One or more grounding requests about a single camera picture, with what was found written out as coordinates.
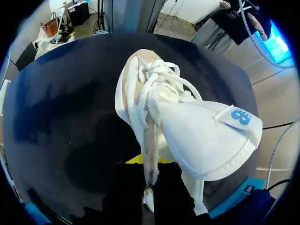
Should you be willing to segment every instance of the black box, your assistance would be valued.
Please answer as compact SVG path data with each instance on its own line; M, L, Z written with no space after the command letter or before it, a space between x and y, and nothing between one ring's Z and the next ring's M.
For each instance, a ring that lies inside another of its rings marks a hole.
M87 2L77 3L67 8L73 27L83 24L89 17L89 4Z

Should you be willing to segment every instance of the orange bag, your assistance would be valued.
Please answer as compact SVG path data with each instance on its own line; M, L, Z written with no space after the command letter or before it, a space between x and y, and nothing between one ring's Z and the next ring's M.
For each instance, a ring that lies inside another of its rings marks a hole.
M52 15L53 15L53 19L50 20L48 23L43 24L41 22L41 27L42 27L43 31L45 31L46 35L49 37L53 37L58 32L56 13L53 12Z

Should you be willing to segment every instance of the dark blue table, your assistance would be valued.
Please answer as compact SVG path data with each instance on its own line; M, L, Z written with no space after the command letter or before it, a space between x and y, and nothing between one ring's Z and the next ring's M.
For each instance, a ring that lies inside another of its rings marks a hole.
M254 115L247 74L196 45L147 33L108 34L63 45L29 64L11 82L4 103L8 167L24 201L34 187L58 214L81 216L101 199L119 162L140 153L131 128L114 110L119 75L128 57L145 48L180 67L204 100L234 104ZM231 176L206 182L212 209L256 169L258 151Z

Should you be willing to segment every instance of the shoe tongue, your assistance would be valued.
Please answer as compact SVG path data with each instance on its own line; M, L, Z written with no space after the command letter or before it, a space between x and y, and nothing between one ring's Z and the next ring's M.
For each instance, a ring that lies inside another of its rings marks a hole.
M219 180L240 168L258 147L262 121L234 106L193 101L159 104L168 146L190 175Z

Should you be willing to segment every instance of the tan leather lining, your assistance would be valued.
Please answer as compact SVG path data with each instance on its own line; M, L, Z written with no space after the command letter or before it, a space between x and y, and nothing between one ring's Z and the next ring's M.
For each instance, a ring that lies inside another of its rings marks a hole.
M130 62L135 56L141 57L146 63L151 63L155 60L160 59L160 57L154 51L147 50L147 49L140 49L137 52L133 53L127 60L125 66L124 66L123 79L122 79L122 96L123 96L123 105L124 105L125 113L128 118L129 118L129 115L128 115L128 108L127 108L126 81L128 78ZM137 80L136 88L135 88L135 103L136 104L137 104L137 100L138 100L137 99L138 92L140 89L142 89L143 85L144 85L144 83Z

